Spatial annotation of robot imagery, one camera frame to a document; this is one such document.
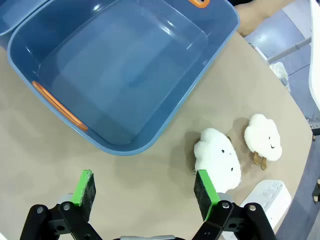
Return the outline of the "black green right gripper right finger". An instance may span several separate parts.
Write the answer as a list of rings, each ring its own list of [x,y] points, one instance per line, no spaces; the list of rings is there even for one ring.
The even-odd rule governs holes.
[[[218,240],[223,232],[233,233],[238,240],[277,238],[260,204],[250,202],[240,207],[221,200],[206,170],[196,172],[193,190],[203,219],[194,240]]]

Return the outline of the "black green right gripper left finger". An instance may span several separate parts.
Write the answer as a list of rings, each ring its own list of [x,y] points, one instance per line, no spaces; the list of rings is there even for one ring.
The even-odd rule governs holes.
[[[100,240],[89,223],[96,196],[94,174],[83,170],[70,200],[49,209],[43,204],[33,205],[26,217],[21,240],[58,240],[70,234],[75,240]]]

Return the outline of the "person's left hand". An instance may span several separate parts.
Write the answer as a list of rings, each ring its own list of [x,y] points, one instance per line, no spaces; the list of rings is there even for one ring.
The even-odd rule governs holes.
[[[237,32],[242,37],[250,35],[264,20],[292,2],[293,0],[252,0],[236,5],[240,20]]]

